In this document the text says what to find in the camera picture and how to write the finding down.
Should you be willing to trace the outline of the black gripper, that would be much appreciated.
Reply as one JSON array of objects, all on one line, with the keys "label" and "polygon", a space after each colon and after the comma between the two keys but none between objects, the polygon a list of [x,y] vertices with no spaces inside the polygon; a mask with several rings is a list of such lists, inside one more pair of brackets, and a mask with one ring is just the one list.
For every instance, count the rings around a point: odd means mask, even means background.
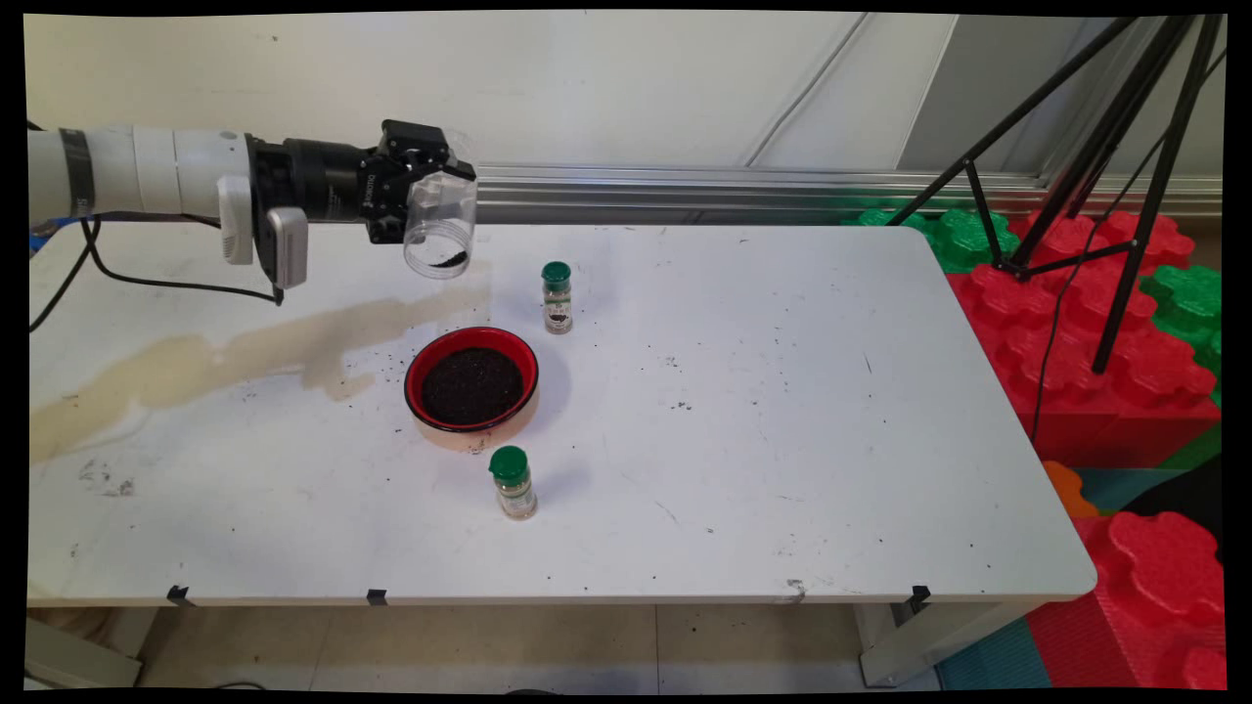
[{"label": "black gripper", "polygon": [[464,149],[452,147],[438,127],[381,122],[381,142],[344,143],[287,138],[270,143],[245,135],[253,223],[277,205],[295,205],[310,223],[366,222],[371,243],[402,244],[409,208],[404,189],[434,174],[475,182]]}]

